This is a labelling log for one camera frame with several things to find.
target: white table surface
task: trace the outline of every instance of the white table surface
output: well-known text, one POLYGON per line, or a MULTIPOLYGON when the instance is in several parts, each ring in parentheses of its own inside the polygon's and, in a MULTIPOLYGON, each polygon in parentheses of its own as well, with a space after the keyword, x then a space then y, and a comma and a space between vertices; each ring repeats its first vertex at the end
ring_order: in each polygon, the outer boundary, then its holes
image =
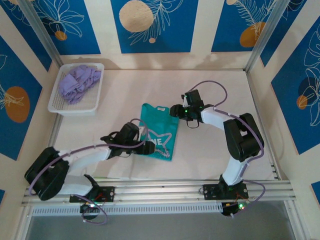
MULTIPOLYGON (((167 107, 182 104, 181 94, 204 80, 215 80, 226 87, 228 99, 219 106, 221 110, 239 115, 251 113, 259 126, 243 71, 106 70, 97 114, 63 117, 55 148, 70 150, 97 143, 100 137, 119 131, 131 119, 139 118, 143 103, 167 107)), ((224 98, 218 85, 204 83, 197 89, 204 104, 216 104, 224 98)), ((190 129, 181 120, 172 161, 132 154, 92 165, 86 173, 122 179, 218 179, 229 157, 223 131, 207 124, 190 129)), ((243 178, 274 179, 267 151, 264 157, 250 163, 243 178)))

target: purple cloth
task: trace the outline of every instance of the purple cloth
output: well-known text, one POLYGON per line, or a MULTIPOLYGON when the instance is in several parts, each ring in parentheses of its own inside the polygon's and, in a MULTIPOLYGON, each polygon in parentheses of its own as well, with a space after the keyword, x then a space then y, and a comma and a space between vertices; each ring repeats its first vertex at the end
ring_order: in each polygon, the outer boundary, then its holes
POLYGON ((87 90, 92 88, 100 77, 101 71, 80 65, 71 69, 59 82, 59 93, 69 104, 79 103, 87 90))
POLYGON ((59 82, 59 93, 62 96, 65 96, 66 94, 68 94, 69 92, 75 90, 76 88, 78 88, 80 85, 77 82, 77 80, 75 80, 75 78, 73 76, 71 76, 70 74, 67 74, 64 79, 62 79, 59 82))

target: white plastic basket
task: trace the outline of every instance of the white plastic basket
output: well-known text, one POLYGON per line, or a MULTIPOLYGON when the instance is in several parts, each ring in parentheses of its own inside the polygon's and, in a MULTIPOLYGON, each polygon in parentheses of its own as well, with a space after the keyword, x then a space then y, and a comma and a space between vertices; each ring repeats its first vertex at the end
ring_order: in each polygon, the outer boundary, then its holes
POLYGON ((51 97, 48 104, 48 111, 51 113, 58 113, 63 116, 87 116, 95 115, 98 104, 102 81, 104 78, 105 66, 102 63, 71 63, 65 64, 60 67, 58 75, 56 77, 51 97), (101 78, 93 88, 89 89, 82 100, 76 104, 69 104, 59 93, 59 82, 69 73, 69 71, 80 65, 86 65, 88 67, 96 68, 101 71, 101 78))

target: robotic arm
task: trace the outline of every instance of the robotic arm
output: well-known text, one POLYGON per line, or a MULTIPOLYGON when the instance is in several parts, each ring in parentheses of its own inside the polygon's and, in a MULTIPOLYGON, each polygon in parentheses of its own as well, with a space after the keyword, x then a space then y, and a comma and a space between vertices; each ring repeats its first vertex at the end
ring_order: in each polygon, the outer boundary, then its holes
MULTIPOLYGON (((232 195, 237 195, 233 193, 246 187, 242 183, 242 175, 247 161, 258 155, 261 150, 257 140, 239 120, 217 112, 213 105, 204 105, 198 90, 186 92, 181 97, 183 104, 172 106, 171 116, 186 120, 188 126, 190 121, 196 120, 197 127, 199 123, 210 124, 224 131, 230 159, 226 170, 220 176, 219 184, 212 189, 212 195, 217 196, 216 199, 234 199, 232 195)), ((255 132, 264 147, 264 141, 253 116, 245 113, 239 118, 255 132)))
POLYGON ((99 144, 97 148, 92 147, 92 153, 73 162, 68 160, 66 152, 59 152, 53 147, 47 147, 25 173, 24 178, 31 185, 36 181, 32 188, 43 201, 49 200, 57 194, 80 195, 94 200, 102 193, 103 189, 91 176, 86 174, 73 175, 73 172, 88 165, 120 156, 123 152, 129 155, 149 155, 155 152, 153 142, 145 141, 142 143, 142 141, 134 140, 136 137, 139 138, 139 127, 128 122, 119 132, 112 132, 108 136, 101 137, 105 144, 99 144), (67 156, 48 167, 54 160, 65 155, 67 156))

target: purple wire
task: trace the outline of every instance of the purple wire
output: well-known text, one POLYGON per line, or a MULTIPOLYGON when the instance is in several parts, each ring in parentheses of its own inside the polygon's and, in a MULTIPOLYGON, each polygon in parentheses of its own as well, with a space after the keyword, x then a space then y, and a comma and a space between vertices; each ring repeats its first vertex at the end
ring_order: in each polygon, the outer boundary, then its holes
POLYGON ((213 81, 213 80, 206 80, 206 81, 201 81, 198 84, 196 84, 193 88, 191 88, 188 92, 192 91, 193 89, 195 89, 196 87, 198 87, 200 84, 204 84, 204 83, 214 83, 214 84, 218 84, 224 91, 224 99, 221 102, 218 102, 216 105, 214 105, 215 107, 223 104, 227 98, 228 98, 228 92, 227 89, 225 88, 225 86, 223 86, 220 82, 217 81, 213 81))
MULTIPOLYGON (((242 178, 242 176, 244 175, 244 173, 245 173, 245 171, 246 171, 246 169, 247 169, 248 163, 250 163, 250 162, 253 161, 253 160, 256 160, 256 159, 261 158, 261 157, 265 154, 264 146, 263 146, 262 142, 260 141, 259 137, 257 136, 257 134, 254 132, 254 130, 253 130, 245 121, 243 121, 240 117, 235 116, 235 115, 233 115, 233 114, 229 114, 229 113, 227 113, 226 111, 222 111, 222 110, 216 109, 217 106, 223 104, 223 103, 227 100, 227 98, 228 98, 227 89, 226 89, 225 86, 223 86, 220 82, 213 81, 213 80, 201 81, 201 82, 199 82, 198 84, 196 84, 193 88, 191 88, 188 92, 192 91, 192 90, 195 89, 197 86, 199 86, 200 84, 203 84, 203 83, 215 83, 215 84, 218 84, 220 87, 222 87, 222 89, 224 90, 224 93, 225 93, 224 99, 223 99, 221 102, 219 102, 218 104, 216 104, 216 105, 213 106, 213 107, 214 107, 214 110, 215 110, 216 112, 220 113, 220 114, 224 114, 224 115, 230 116, 230 117, 232 117, 232 118, 237 119, 238 121, 240 121, 240 122, 252 133, 253 137, 255 138, 255 140, 257 141, 257 143, 259 144, 259 147, 260 147, 260 149, 261 149, 261 154, 255 156, 255 157, 253 157, 253 158, 251 158, 251 159, 249 159, 249 160, 246 162, 246 165, 243 167, 243 169, 242 169, 242 171, 241 171, 241 173, 240 173, 240 176, 241 176, 241 178, 242 178)), ((262 183, 255 182, 255 181, 252 181, 252 180, 244 180, 244 179, 243 179, 243 181, 246 182, 246 183, 251 183, 251 184, 260 185, 260 186, 263 188, 262 193, 260 194, 260 196, 257 197, 253 202, 251 202, 250 205, 252 205, 252 204, 256 203, 257 201, 259 201, 259 200, 263 197, 263 195, 264 195, 265 192, 266 192, 266 187, 265 187, 262 183)), ((234 203, 234 204, 232 204, 232 205, 225 206, 224 208, 227 208, 227 207, 230 207, 230 206, 234 206, 234 205, 236 205, 236 204, 237 204, 237 203, 234 203)))
POLYGON ((247 169, 247 166, 248 166, 248 163, 252 162, 253 160, 256 160, 256 159, 259 159, 259 158, 262 158, 263 155, 265 155, 265 150, 264 150, 264 146, 262 145, 262 142, 260 141, 259 137, 257 136, 257 134, 255 133, 255 131, 245 122, 243 121, 240 117, 238 116, 235 116, 233 114, 229 114, 227 113, 226 111, 222 111, 222 110, 219 110, 219 109, 216 109, 214 108, 214 110, 217 112, 217 113, 220 113, 220 114, 224 114, 224 115, 227 115, 227 116, 230 116, 234 119, 237 119, 238 121, 240 121, 253 135, 253 137, 255 138, 255 140, 257 141, 260 149, 261 149, 261 154, 260 155, 257 155, 257 156, 254 156, 253 158, 249 159, 247 162, 246 162, 246 165, 244 166, 244 168, 242 169, 241 173, 240 173, 240 177, 242 177, 247 169))
POLYGON ((86 211, 83 211, 81 217, 82 217, 82 219, 83 219, 86 223, 94 224, 94 225, 103 225, 103 224, 106 224, 106 223, 107 223, 108 215, 107 215, 107 213, 103 210, 102 207, 100 207, 98 204, 96 204, 95 202, 91 201, 90 199, 86 198, 85 196, 80 196, 80 195, 78 195, 78 194, 75 194, 74 196, 76 196, 76 197, 78 197, 78 198, 80 198, 80 199, 82 199, 82 200, 85 200, 86 202, 89 202, 89 203, 95 205, 95 206, 103 213, 103 215, 105 216, 104 221, 101 221, 101 222, 89 221, 89 220, 87 220, 87 219, 85 218, 85 212, 86 212, 86 211))
MULTIPOLYGON (((257 184, 257 185, 260 185, 262 187, 262 193, 254 201, 250 202, 250 208, 251 208, 252 205, 256 204, 263 197, 263 195, 266 193, 266 187, 265 187, 265 185, 263 185, 260 182, 256 182, 256 181, 252 181, 252 180, 243 180, 243 181, 245 183, 248 183, 248 184, 257 184)), ((245 207, 241 211, 238 211, 237 213, 233 214, 233 216, 238 215, 238 214, 240 214, 240 213, 242 213, 242 212, 244 212, 246 210, 247 210, 247 207, 245 207)))
MULTIPOLYGON (((130 123, 132 123, 133 121, 140 121, 141 123, 143 123, 144 125, 144 130, 143 130, 143 133, 146 132, 148 133, 149 129, 146 125, 146 123, 139 119, 139 118, 134 118, 130 121, 130 123)), ((44 172, 50 168, 53 164, 55 164, 56 162, 58 162, 60 159, 63 159, 65 157, 68 157, 70 155, 73 155, 73 154, 76 154, 76 153, 79 153, 79 152, 82 152, 82 151, 85 151, 85 150, 89 150, 89 149, 95 149, 95 148, 100 148, 100 147, 117 147, 117 148, 125 148, 125 149, 134 149, 134 148, 137 148, 137 147, 140 147, 141 145, 145 144, 147 138, 145 138, 142 142, 140 142, 139 144, 137 145, 133 145, 133 146, 126 146, 126 145, 119 145, 119 144, 97 144, 97 145, 91 145, 91 146, 85 146, 85 147, 82 147, 82 148, 79 148, 79 149, 76 149, 76 150, 73 150, 71 151, 70 153, 65 153, 59 157, 57 157, 56 159, 52 160, 50 163, 48 163, 39 173, 38 175, 33 179, 33 181, 31 182, 30 186, 29 186, 29 189, 28 189, 28 192, 29 192, 29 195, 36 195, 36 194, 33 194, 32 193, 32 189, 34 188, 36 182, 39 180, 39 178, 42 176, 42 174, 44 174, 44 172)), ((84 199, 83 196, 79 196, 79 195, 76 195, 77 197, 81 198, 81 199, 84 199)))

